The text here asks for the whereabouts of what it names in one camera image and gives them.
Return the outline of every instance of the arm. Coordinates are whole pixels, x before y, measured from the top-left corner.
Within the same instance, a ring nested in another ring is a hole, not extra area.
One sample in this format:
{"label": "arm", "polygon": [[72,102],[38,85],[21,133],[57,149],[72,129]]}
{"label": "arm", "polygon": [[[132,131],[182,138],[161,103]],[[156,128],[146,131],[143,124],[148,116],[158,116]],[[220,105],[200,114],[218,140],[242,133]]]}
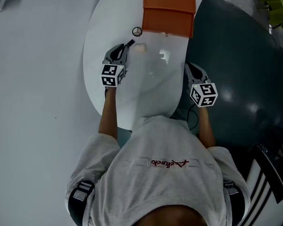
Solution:
{"label": "arm", "polygon": [[208,148],[208,152],[210,152],[219,165],[223,181],[227,181],[227,183],[233,182],[234,185],[232,187],[238,187],[241,190],[245,207],[243,216],[245,216],[250,207],[250,193],[244,178],[236,168],[230,152],[226,148],[219,146]]}
{"label": "arm", "polygon": [[205,107],[199,108],[199,140],[206,148],[216,146],[216,140],[209,122],[208,110]]}
{"label": "arm", "polygon": [[[76,167],[67,185],[65,206],[71,192],[82,181],[91,181],[95,185],[108,170],[120,148],[117,143],[116,88],[109,88],[106,94],[99,133],[91,135],[83,148]],[[87,207],[92,205],[93,194],[89,197]]]}
{"label": "arm", "polygon": [[99,133],[112,136],[115,140],[117,140],[116,92],[116,88],[108,88],[99,127]]}

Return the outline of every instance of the person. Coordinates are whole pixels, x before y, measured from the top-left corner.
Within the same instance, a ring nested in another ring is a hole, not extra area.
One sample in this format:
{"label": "person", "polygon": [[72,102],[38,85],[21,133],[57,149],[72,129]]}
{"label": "person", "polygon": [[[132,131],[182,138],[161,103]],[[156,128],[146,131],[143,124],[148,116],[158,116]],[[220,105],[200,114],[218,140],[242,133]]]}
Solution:
{"label": "person", "polygon": [[120,148],[116,93],[108,88],[99,132],[89,137],[67,185],[65,204],[77,225],[231,225],[229,182],[242,195],[245,216],[246,182],[229,151],[216,146],[205,107],[199,108],[199,138],[186,121],[159,115],[140,118]]}

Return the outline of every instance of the black wire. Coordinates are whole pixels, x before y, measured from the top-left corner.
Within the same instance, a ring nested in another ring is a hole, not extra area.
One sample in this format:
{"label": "black wire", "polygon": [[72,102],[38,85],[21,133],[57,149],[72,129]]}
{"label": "black wire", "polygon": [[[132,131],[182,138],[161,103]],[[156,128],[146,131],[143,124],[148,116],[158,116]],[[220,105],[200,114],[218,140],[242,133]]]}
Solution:
{"label": "black wire", "polygon": [[182,109],[188,110],[188,116],[187,116],[187,123],[188,123],[188,125],[189,125],[190,112],[193,112],[193,113],[196,115],[196,117],[197,117],[197,121],[196,121],[196,123],[195,123],[195,126],[193,126],[190,130],[194,129],[194,128],[198,125],[198,121],[199,121],[199,117],[198,117],[197,113],[194,112],[194,111],[191,111],[191,109],[192,109],[194,106],[195,106],[195,104],[193,104],[189,109],[188,109],[188,108],[185,108],[185,107],[180,107],[180,108],[182,108]]}

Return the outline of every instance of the small round object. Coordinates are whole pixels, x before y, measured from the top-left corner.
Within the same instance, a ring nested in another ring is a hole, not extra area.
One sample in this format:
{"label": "small round object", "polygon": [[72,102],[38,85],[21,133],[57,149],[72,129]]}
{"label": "small round object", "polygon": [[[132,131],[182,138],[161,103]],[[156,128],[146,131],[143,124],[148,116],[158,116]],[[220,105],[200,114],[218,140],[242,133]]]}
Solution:
{"label": "small round object", "polygon": [[132,34],[135,37],[139,37],[142,34],[142,29],[140,27],[135,27],[135,28],[132,29]]}

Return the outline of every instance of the white round table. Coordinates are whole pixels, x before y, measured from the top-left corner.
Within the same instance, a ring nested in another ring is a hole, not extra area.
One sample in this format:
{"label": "white round table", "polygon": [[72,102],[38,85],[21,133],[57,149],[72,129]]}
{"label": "white round table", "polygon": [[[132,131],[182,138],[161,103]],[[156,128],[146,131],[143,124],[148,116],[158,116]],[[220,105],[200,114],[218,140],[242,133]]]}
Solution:
{"label": "white round table", "polygon": [[[202,0],[196,0],[196,10]],[[83,53],[84,80],[95,109],[102,114],[105,87],[101,84],[102,61],[106,52],[134,39],[146,43],[145,53],[129,48],[126,77],[117,88],[117,125],[131,130],[140,117],[175,111],[182,93],[183,68],[188,38],[143,32],[143,0],[100,0],[92,14]]]}

